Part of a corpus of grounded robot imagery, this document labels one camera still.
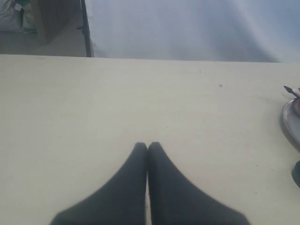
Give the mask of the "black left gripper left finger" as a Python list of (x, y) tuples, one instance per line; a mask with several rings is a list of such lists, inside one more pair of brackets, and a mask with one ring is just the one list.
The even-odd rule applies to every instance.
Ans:
[(53, 225), (144, 225), (147, 147), (135, 144), (122, 167), (95, 193), (61, 211)]

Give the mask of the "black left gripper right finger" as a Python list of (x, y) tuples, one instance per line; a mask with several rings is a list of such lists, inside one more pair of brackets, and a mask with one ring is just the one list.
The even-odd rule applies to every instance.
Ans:
[(159, 142), (148, 147), (148, 185), (154, 225), (248, 225), (240, 212), (213, 199), (190, 182)]

